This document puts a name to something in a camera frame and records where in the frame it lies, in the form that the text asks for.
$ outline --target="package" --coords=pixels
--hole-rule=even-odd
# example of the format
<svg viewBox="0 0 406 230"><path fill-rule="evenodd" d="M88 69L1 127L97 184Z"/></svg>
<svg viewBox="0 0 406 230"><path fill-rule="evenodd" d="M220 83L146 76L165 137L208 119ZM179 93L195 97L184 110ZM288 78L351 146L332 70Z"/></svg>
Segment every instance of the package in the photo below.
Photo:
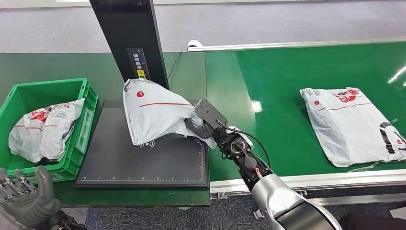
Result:
<svg viewBox="0 0 406 230"><path fill-rule="evenodd" d="M123 99L134 145L147 143L169 133L198 137L186 128L184 121L191 118L197 125L203 122L194 112L193 105L176 93L146 79L129 79L124 84ZM215 147L213 138L201 140L209 147Z"/></svg>
<svg viewBox="0 0 406 230"><path fill-rule="evenodd" d="M33 163L42 158L59 161L65 154L65 141L72 133L84 101L82 98L25 114L9 134L11 153Z"/></svg>
<svg viewBox="0 0 406 230"><path fill-rule="evenodd" d="M361 90L306 88L300 94L320 145L335 166L406 159L405 138Z"/></svg>

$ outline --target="black weighing platform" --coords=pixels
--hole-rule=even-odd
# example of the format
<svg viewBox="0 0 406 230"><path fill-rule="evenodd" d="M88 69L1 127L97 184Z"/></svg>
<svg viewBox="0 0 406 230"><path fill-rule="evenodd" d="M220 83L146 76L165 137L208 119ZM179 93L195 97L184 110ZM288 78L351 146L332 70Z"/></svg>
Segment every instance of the black weighing platform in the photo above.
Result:
<svg viewBox="0 0 406 230"><path fill-rule="evenodd" d="M207 147L178 134L134 146L123 101L106 101L75 187L208 188Z"/></svg>

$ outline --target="red wire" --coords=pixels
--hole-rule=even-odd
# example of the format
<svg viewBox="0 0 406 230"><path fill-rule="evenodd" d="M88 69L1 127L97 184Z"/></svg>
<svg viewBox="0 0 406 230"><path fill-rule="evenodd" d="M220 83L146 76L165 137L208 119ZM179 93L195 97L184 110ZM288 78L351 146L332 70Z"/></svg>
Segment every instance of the red wire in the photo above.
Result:
<svg viewBox="0 0 406 230"><path fill-rule="evenodd" d="M258 168L254 168L254 170L255 170L255 172L257 173L257 177L258 178L262 178L262 175L261 175L261 173L259 172L259 169Z"/></svg>

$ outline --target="green table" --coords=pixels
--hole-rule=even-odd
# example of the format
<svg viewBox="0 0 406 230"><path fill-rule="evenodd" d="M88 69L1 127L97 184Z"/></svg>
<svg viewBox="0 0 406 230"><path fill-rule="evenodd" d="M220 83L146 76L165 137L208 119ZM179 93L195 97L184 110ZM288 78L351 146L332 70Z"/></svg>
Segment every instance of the green table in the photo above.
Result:
<svg viewBox="0 0 406 230"><path fill-rule="evenodd" d="M197 49L182 54L169 79L187 99L207 99L267 148L273 170L296 190L406 184L406 163L382 163L368 172L347 172L324 156L299 90L358 87L398 130L406 134L406 42L368 44L282 44ZM164 55L167 72L178 53ZM123 81L111 54L1 54L4 99L10 87L27 81L86 77L102 100L120 99ZM262 105L254 111L253 103ZM254 153L265 158L257 144ZM247 193L236 167L210 150L211 193ZM76 190L55 184L69 206L208 205L209 191Z"/></svg>
<svg viewBox="0 0 406 230"><path fill-rule="evenodd" d="M178 53L164 54L168 74ZM122 99L123 79L110 53L0 54L1 92L4 101L17 83L87 78L103 100ZM182 54L169 78L170 88L188 99L206 96L205 55ZM73 189L73 181L55 183L55 196L71 206L207 206L209 190L203 189Z"/></svg>

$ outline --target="red logo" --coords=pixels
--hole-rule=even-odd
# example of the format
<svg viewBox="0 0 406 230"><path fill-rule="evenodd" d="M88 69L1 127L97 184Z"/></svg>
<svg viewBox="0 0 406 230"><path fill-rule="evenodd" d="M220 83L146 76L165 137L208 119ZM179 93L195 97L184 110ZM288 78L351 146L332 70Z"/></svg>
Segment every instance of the red logo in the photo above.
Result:
<svg viewBox="0 0 406 230"><path fill-rule="evenodd" d="M145 95L145 93L142 91L137 92L137 97L143 97L144 95Z"/></svg>
<svg viewBox="0 0 406 230"><path fill-rule="evenodd" d="M354 101L357 98L358 90L347 90L345 92L333 93L333 95L340 99L340 101L347 103Z"/></svg>
<svg viewBox="0 0 406 230"><path fill-rule="evenodd" d="M40 120L42 122L46 121L46 118L48 117L49 111L45 109L38 109L35 111L31 112L31 120Z"/></svg>

